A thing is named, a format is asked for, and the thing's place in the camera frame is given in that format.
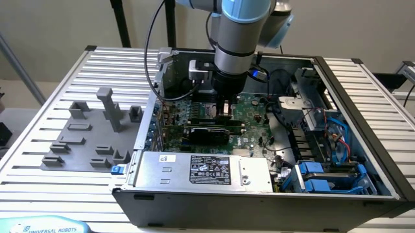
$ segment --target warning label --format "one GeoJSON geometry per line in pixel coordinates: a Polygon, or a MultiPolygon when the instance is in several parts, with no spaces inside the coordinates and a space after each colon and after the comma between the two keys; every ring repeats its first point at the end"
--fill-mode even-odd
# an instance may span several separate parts
{"type": "Polygon", "coordinates": [[[189,182],[231,185],[229,158],[192,155],[189,161],[189,182]]]}

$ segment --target white sticker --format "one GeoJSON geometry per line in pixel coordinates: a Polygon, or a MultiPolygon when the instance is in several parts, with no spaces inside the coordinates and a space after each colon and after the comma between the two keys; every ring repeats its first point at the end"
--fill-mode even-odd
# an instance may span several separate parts
{"type": "Polygon", "coordinates": [[[159,158],[159,162],[161,162],[161,163],[176,162],[176,155],[175,154],[161,154],[160,158],[159,158]]]}

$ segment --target blue wire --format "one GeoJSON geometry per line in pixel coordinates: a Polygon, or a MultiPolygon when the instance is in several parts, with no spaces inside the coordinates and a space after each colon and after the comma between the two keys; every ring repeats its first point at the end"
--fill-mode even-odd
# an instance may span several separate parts
{"type": "MultiPolygon", "coordinates": [[[[344,142],[348,144],[348,127],[345,124],[343,124],[337,119],[329,117],[327,118],[327,121],[331,121],[332,123],[340,125],[343,128],[344,128],[344,142]]],[[[344,155],[343,155],[343,158],[341,158],[341,162],[344,163],[345,160],[347,160],[347,148],[344,149],[344,155]]]]}

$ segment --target aluminum extrusion table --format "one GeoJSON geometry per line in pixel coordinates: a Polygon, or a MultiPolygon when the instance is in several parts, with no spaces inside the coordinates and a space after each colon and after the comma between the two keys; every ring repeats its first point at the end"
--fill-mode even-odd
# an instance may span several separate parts
{"type": "MultiPolygon", "coordinates": [[[[408,113],[399,108],[364,65],[349,59],[327,58],[325,61],[415,188],[415,131],[407,121],[408,113]]],[[[148,52],[148,67],[153,78],[159,69],[157,50],[148,52]]],[[[91,108],[103,108],[95,95],[101,86],[113,89],[112,98],[121,109],[128,110],[131,105],[145,108],[151,90],[141,49],[97,47],[81,54],[0,161],[0,217],[60,215],[86,222],[99,233],[183,232],[179,229],[137,228],[129,223],[108,188],[108,183],[121,184],[121,177],[112,178],[109,173],[42,171],[37,168],[70,116],[72,101],[85,100],[91,108]]],[[[393,219],[376,218],[349,232],[413,231],[415,210],[411,210],[393,219]]]]}

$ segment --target wall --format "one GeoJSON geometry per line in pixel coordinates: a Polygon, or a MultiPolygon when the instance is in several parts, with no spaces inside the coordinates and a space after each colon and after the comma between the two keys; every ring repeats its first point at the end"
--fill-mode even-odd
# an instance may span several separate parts
{"type": "MultiPolygon", "coordinates": [[[[291,2],[296,18],[283,41],[285,53],[361,58],[375,72],[392,72],[400,61],[415,60],[415,1],[291,2]]],[[[124,0],[133,47],[144,46],[157,5],[157,0],[124,0]]],[[[207,15],[177,6],[179,47],[208,47],[207,15]]],[[[60,81],[86,45],[120,46],[109,0],[1,0],[0,31],[37,81],[60,81]]],[[[167,46],[164,10],[151,39],[151,47],[160,46],[167,46]]],[[[17,78],[0,55],[0,79],[17,78]]]]}

